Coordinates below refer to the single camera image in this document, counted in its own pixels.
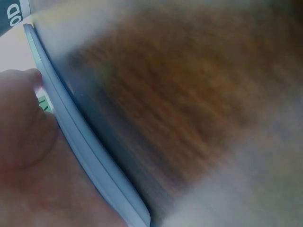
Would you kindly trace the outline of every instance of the hand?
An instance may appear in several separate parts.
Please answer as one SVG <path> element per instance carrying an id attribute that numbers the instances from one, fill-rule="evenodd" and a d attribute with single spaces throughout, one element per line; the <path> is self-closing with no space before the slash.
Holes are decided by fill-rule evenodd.
<path id="1" fill-rule="evenodd" d="M 0 226 L 119 227 L 35 96 L 38 70 L 0 73 Z"/>

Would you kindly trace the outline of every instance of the finger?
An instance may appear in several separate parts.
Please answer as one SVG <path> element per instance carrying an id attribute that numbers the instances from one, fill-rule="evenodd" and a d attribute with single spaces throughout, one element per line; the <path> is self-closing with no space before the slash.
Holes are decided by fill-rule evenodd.
<path id="1" fill-rule="evenodd" d="M 38 69 L 29 69 L 25 73 L 35 91 L 42 87 L 42 75 Z"/>

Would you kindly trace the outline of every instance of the brown wood grain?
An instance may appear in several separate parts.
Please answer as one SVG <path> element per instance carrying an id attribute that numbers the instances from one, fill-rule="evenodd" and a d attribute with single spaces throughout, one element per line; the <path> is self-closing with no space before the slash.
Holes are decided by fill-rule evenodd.
<path id="1" fill-rule="evenodd" d="M 302 226 L 301 1 L 31 8 L 54 66 L 153 220 Z"/>

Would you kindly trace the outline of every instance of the light blue phone case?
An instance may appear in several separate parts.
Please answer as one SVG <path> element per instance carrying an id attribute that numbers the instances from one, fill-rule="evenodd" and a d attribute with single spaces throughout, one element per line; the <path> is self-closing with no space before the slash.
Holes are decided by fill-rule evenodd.
<path id="1" fill-rule="evenodd" d="M 31 25 L 25 33 L 60 128 L 84 171 L 103 198 L 130 227 L 149 227 L 150 214 L 120 168 L 87 125 L 56 75 Z"/>

